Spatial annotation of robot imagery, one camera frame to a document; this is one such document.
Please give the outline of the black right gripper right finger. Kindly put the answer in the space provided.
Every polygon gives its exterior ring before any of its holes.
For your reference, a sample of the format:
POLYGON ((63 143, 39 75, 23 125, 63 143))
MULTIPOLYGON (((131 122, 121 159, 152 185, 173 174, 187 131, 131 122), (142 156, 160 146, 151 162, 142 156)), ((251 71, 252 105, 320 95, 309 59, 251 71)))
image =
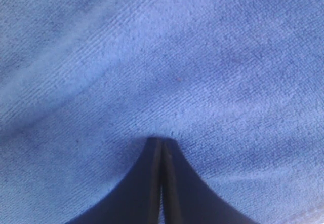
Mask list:
POLYGON ((256 223, 213 192, 177 141, 162 141, 161 190, 165 223, 256 223))

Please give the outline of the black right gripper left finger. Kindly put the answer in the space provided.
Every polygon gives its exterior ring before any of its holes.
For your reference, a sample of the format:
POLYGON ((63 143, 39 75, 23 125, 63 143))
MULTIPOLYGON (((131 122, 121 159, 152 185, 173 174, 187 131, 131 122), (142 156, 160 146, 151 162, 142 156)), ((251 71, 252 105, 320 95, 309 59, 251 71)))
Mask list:
POLYGON ((129 172, 102 200, 69 223, 158 223, 162 140, 147 139, 129 172))

